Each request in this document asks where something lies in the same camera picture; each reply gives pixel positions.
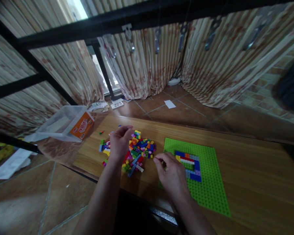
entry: striped curtain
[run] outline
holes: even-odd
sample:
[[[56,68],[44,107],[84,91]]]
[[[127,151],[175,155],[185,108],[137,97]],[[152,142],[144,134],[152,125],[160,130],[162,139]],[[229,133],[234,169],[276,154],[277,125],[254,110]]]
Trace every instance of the striped curtain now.
[[[181,80],[182,87],[202,104],[225,107],[294,48],[292,2],[266,25],[253,47],[243,51],[261,17],[258,13],[253,9],[224,17],[209,51],[204,48],[212,19],[191,23]]]
[[[18,38],[74,19],[57,1],[0,1],[0,20]],[[79,104],[104,99],[102,81],[84,41],[30,51]],[[35,74],[35,70],[0,36],[0,85]],[[47,82],[0,99],[0,131],[19,136],[33,132],[68,104]]]
[[[82,2],[87,14],[95,16],[141,1]],[[177,24],[162,27],[158,55],[154,49],[154,29],[132,32],[134,54],[128,52],[124,33],[111,36],[117,53],[115,59],[109,56],[106,39],[99,41],[126,97],[144,99],[158,94],[174,76],[180,77],[182,87],[202,104],[223,108],[294,48],[294,2],[285,6],[247,51],[242,50],[243,44],[261,17],[260,9],[223,17],[209,51],[204,50],[212,23],[209,17],[189,23],[184,40],[187,44],[181,53],[178,53],[180,27]]]
[[[142,0],[82,0],[88,16],[96,16],[142,2]],[[178,67],[181,53],[178,52],[180,29],[177,23],[161,27],[160,50],[155,54],[155,29],[132,31],[135,53],[127,48],[125,34],[111,36],[116,52],[112,58],[107,49],[106,38],[98,38],[108,63],[128,99],[145,99],[160,93]]]

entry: floor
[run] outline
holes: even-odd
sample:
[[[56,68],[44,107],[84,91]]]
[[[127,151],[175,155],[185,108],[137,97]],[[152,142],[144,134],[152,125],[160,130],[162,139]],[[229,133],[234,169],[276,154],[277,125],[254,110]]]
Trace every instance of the floor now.
[[[165,100],[176,108],[168,109]],[[294,124],[236,103],[223,110],[201,105],[180,86],[146,100],[124,103],[113,115],[137,117],[259,139],[294,142]],[[42,155],[9,180],[0,180],[0,233],[70,234],[96,184]]]

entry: green baseplate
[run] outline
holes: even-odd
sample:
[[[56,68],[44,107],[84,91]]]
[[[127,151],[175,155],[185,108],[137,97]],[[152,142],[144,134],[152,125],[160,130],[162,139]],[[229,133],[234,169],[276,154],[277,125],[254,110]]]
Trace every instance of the green baseplate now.
[[[187,179],[188,189],[192,197],[199,205],[231,217],[215,149],[166,138],[164,142],[164,152],[171,152],[174,155],[175,151],[199,157],[202,181],[197,182]],[[183,165],[186,168],[192,167],[188,166],[189,164]]]

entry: brick wall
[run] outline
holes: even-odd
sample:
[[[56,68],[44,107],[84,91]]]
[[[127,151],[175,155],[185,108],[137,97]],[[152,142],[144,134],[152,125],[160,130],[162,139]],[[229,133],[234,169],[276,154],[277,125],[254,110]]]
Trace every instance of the brick wall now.
[[[294,112],[277,98],[276,85],[294,62],[294,49],[280,59],[239,98],[238,102],[278,118],[294,123]]]

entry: plastic storage box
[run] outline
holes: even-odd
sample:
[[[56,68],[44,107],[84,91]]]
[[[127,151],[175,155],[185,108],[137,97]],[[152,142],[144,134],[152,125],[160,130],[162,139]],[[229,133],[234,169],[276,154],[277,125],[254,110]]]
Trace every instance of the plastic storage box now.
[[[82,142],[94,119],[83,105],[65,105],[48,119],[37,134],[62,141]]]

